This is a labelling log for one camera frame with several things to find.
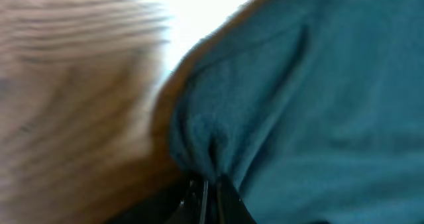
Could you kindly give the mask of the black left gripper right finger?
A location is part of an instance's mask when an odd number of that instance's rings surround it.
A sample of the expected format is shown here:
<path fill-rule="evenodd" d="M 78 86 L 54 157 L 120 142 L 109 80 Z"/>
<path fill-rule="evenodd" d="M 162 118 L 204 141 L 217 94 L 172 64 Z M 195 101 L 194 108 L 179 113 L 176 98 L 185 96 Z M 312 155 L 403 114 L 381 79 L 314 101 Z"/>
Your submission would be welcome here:
<path fill-rule="evenodd" d="M 256 224 L 228 176 L 216 185 L 218 224 Z"/>

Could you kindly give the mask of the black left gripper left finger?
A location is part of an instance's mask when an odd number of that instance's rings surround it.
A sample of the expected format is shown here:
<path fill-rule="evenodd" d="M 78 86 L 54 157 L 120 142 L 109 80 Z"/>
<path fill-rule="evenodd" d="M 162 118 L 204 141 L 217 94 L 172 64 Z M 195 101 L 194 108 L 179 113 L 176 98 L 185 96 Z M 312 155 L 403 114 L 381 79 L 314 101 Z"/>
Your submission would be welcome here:
<path fill-rule="evenodd" d="M 208 181 L 185 177 L 134 206 L 106 224 L 197 224 L 205 223 Z"/>

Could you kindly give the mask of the black t-shirt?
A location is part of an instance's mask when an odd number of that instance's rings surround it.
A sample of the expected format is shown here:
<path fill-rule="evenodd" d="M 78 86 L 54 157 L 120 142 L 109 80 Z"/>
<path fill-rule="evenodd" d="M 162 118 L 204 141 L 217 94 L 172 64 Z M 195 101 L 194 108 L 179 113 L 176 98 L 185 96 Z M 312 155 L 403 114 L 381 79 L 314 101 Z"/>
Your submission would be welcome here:
<path fill-rule="evenodd" d="M 422 223 L 423 0 L 267 0 L 195 63 L 170 152 L 258 223 Z"/>

